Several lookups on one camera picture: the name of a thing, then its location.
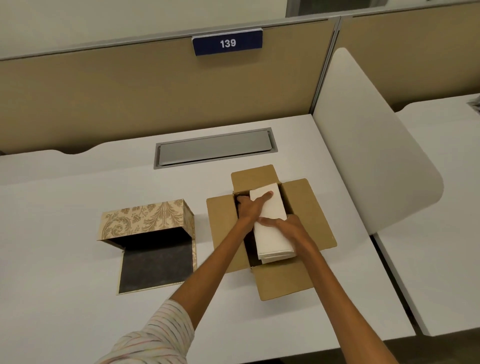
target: blue sign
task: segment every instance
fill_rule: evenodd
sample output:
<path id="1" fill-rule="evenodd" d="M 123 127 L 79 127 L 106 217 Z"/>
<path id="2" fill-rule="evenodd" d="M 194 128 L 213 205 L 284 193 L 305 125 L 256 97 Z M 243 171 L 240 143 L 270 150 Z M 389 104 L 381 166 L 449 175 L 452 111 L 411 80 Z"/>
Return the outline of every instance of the blue sign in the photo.
<path id="1" fill-rule="evenodd" d="M 233 33 L 192 37 L 195 56 L 256 49 L 263 45 L 263 30 L 243 30 Z"/>

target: adjacent desk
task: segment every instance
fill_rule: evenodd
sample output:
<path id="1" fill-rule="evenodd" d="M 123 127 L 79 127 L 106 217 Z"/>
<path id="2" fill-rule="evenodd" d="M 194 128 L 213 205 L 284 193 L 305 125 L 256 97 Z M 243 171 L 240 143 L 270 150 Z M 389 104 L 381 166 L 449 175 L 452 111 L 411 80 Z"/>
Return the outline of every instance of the adjacent desk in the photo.
<path id="1" fill-rule="evenodd" d="M 444 179 L 440 201 L 377 241 L 425 335 L 480 327 L 480 115 L 477 95 L 397 113 Z"/>
<path id="2" fill-rule="evenodd" d="M 277 153 L 153 169 L 156 143 L 267 127 Z M 78 155 L 0 157 L 4 361 L 93 363 L 177 288 L 116 295 L 121 251 L 96 241 L 103 211 L 184 198 L 195 214 L 202 263 L 213 250 L 205 200 L 231 193 L 231 172 L 266 164 L 281 181 L 309 180 L 338 242 L 324 255 L 373 329 L 384 340 L 414 335 L 320 133 L 304 115 L 111 142 Z M 335 347 L 313 289 L 262 302 L 246 269 L 223 278 L 187 359 L 235 364 Z"/>

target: paper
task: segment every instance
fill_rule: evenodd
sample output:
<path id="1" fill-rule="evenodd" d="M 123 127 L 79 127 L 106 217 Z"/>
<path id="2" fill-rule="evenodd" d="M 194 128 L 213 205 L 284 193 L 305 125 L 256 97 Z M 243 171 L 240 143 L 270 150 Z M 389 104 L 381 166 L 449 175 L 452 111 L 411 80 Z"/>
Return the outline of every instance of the paper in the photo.
<path id="1" fill-rule="evenodd" d="M 262 196 L 268 191 L 272 191 L 273 196 L 270 200 L 265 202 L 260 216 L 264 218 L 280 218 L 286 220 L 287 213 L 285 212 L 282 197 L 280 196 L 280 190 L 276 183 L 257 188 L 256 190 L 251 190 L 250 199 L 255 201 L 256 198 Z M 292 258 L 296 255 L 288 239 L 285 238 L 277 228 L 263 226 L 256 222 L 253 228 L 253 233 L 257 244 L 258 258 L 261 259 L 262 263 L 265 264 L 281 259 Z"/>

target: striped shirt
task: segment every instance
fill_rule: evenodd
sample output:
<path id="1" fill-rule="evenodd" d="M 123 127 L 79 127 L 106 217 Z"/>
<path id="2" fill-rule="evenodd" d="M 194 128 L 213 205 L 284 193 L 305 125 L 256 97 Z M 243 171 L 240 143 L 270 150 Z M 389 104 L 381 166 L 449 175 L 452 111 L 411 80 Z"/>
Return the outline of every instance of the striped shirt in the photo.
<path id="1" fill-rule="evenodd" d="M 166 300 L 142 330 L 123 336 L 96 364 L 186 364 L 194 335 L 187 312 Z"/>

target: hand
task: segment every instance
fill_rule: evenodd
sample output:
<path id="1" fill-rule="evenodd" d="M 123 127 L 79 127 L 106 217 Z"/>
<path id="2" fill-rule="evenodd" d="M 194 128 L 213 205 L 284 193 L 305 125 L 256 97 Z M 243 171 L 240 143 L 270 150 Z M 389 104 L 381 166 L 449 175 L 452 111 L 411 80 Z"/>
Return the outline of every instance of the hand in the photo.
<path id="1" fill-rule="evenodd" d="M 248 231 L 253 229 L 253 224 L 257 221 L 258 217 L 262 213 L 264 203 L 271 199 L 273 192 L 269 191 L 263 196 L 260 196 L 252 201 L 248 196 L 238 196 L 237 201 L 239 204 L 239 221 L 244 221 L 249 228 Z"/>
<path id="2" fill-rule="evenodd" d="M 297 215 L 289 215 L 286 220 L 280 218 L 258 218 L 257 221 L 264 226 L 274 226 L 279 229 L 283 236 L 292 243 L 295 252 L 300 258 L 310 255 L 312 252 L 318 252 L 317 245 L 307 233 Z"/>

